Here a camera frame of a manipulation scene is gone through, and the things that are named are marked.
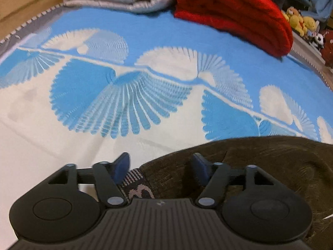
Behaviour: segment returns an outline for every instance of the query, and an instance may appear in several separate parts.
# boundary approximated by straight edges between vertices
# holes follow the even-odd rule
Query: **mattress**
[[[58,6],[0,43],[1,249],[12,203],[66,163],[129,152],[137,168],[248,136],[333,142],[332,92],[310,68],[168,10]]]

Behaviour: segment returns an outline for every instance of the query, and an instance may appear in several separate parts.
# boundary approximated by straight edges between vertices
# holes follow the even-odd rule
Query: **ribbed gray surface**
[[[301,241],[285,245],[249,242],[228,230],[214,210],[189,199],[134,199],[110,209],[100,224],[70,242],[39,245],[18,241],[10,250],[310,250]]]

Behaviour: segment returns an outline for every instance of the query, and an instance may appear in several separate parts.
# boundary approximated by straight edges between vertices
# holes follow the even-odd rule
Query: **red blanket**
[[[228,31],[276,57],[293,43],[289,23],[271,0],[177,0],[174,16]]]

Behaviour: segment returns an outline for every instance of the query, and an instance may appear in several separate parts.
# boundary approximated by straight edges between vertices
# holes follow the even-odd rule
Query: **black and white plush toy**
[[[322,34],[317,34],[314,36],[310,42],[310,44],[315,47],[318,51],[324,49],[324,37]]]

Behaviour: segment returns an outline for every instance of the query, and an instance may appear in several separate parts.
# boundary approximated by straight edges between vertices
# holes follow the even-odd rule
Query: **bed sheet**
[[[214,140],[332,143],[332,92],[292,57],[174,19],[82,8],[0,57],[1,248],[11,204],[62,165],[131,168]]]

